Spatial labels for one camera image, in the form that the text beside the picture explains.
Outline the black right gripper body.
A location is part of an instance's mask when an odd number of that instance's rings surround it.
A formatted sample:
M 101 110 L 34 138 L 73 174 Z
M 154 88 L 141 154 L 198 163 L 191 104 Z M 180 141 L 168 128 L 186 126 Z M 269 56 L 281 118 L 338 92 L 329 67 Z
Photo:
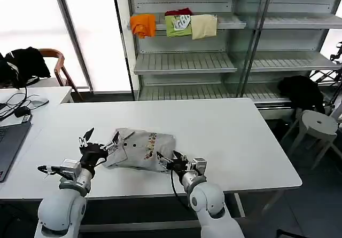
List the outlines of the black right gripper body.
M 184 173 L 184 172 L 188 172 L 192 169 L 192 164 L 185 157 L 175 158 L 175 159 L 168 161 L 167 169 L 175 171 L 176 173 Z

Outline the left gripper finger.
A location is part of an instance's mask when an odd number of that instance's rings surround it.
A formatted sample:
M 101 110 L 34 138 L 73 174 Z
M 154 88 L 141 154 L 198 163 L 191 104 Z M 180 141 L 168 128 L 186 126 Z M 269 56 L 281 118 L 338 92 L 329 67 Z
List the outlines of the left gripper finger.
M 102 146 L 102 149 L 107 150 L 107 151 L 115 151 L 118 147 L 118 143 L 119 143 L 119 132 L 117 131 L 113 139 L 108 144 Z
M 80 146 L 80 148 L 88 146 L 88 141 L 91 138 L 92 133 L 94 132 L 94 129 L 95 128 L 91 128 L 82 137 L 79 137 L 79 146 Z

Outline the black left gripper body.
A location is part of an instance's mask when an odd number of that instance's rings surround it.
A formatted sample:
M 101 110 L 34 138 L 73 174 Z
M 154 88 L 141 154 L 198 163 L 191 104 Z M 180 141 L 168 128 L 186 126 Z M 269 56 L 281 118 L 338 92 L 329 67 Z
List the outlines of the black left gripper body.
M 79 150 L 82 154 L 80 159 L 82 168 L 95 168 L 98 164 L 102 163 L 99 162 L 101 158 L 103 159 L 103 162 L 107 161 L 108 150 L 106 150 L 105 146 L 102 144 L 88 142 L 86 146 L 80 146 Z

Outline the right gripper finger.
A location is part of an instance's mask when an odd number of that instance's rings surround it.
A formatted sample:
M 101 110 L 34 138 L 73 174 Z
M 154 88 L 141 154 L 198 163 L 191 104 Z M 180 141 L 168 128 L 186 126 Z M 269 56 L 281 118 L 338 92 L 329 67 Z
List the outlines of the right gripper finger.
M 184 154 L 182 154 L 182 153 L 180 153 L 180 152 L 178 152 L 178 151 L 176 151 L 176 150 L 173 151 L 173 154 L 174 154 L 174 156 L 175 156 L 178 160 L 180 160 L 180 161 L 182 161 L 182 162 L 187 162 L 187 161 L 188 161 L 188 158 L 187 158 L 186 155 L 184 155 Z
M 163 156 L 160 152 L 156 152 L 159 164 L 166 170 L 171 170 L 173 167 L 173 160 Z

